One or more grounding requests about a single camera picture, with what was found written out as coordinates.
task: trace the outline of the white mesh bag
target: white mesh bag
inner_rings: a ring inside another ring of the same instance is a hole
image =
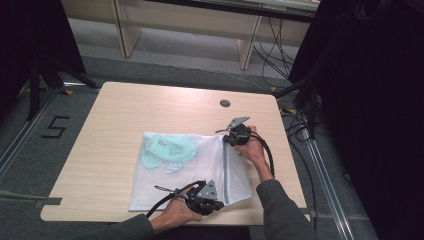
[[[176,189],[199,180],[213,179],[218,200],[226,206],[250,198],[246,159],[222,138],[145,132],[129,210],[148,211],[168,194],[154,186]]]

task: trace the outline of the person's hand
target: person's hand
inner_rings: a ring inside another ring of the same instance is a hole
[[[258,133],[255,126],[248,127],[252,131],[252,135]],[[271,174],[271,169],[265,160],[264,149],[259,139],[250,137],[249,142],[247,142],[245,145],[234,146],[234,150],[238,151],[241,156],[247,158],[253,163],[256,170],[258,171],[259,179],[261,182],[274,178]]]
[[[255,126],[248,126],[252,132],[256,132]],[[245,145],[236,145],[234,150],[238,151],[241,156],[247,158],[253,165],[262,164],[265,162],[264,149],[259,139],[250,137],[249,142]]]
[[[191,211],[182,198],[173,198],[162,214],[151,221],[154,235],[190,221],[201,221],[202,215]]]

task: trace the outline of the gray sleeve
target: gray sleeve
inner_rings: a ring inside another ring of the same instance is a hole
[[[153,228],[149,219],[143,214],[137,215],[124,222],[110,225],[104,229],[99,229],[76,238],[75,240],[113,239],[151,239]]]
[[[256,188],[264,208],[266,239],[318,239],[313,227],[286,194],[280,182],[271,179]]]

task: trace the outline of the person's left hand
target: person's left hand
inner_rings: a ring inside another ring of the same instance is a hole
[[[162,214],[151,221],[154,235],[190,221],[201,221],[202,215],[191,211],[182,198],[173,198]]]

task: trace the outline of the light wood tabletop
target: light wood tabletop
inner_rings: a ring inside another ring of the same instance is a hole
[[[231,105],[222,107],[221,100]],[[128,207],[144,132],[211,136],[233,118],[244,116],[250,116],[245,124],[257,126],[267,141],[276,179],[299,208],[306,208],[277,102],[271,95],[108,82],[50,193],[49,197],[62,201],[45,205],[41,218],[121,222],[140,214],[129,212]],[[248,169],[252,198],[192,224],[262,225],[263,210],[256,194],[259,178],[250,162]]]

